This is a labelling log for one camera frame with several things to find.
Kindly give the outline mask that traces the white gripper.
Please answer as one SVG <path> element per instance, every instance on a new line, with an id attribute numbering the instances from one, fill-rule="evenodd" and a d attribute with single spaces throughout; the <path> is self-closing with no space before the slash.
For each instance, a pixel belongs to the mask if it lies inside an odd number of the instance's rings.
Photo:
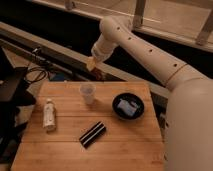
<path id="1" fill-rule="evenodd" d="M 116 44 L 108 41 L 103 35 L 94 43 L 91 53 L 93 57 L 87 59 L 86 68 L 92 72 L 96 69 L 96 61 L 98 63 L 107 60 L 116 48 Z"/>

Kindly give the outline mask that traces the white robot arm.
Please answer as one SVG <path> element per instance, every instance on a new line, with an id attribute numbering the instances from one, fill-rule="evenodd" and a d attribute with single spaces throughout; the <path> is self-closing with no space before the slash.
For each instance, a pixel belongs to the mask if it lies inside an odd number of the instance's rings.
<path id="1" fill-rule="evenodd" d="M 213 79 L 132 33 L 124 16 L 100 20 L 87 68 L 93 70 L 118 46 L 169 91 L 165 120 L 165 171 L 213 171 Z"/>

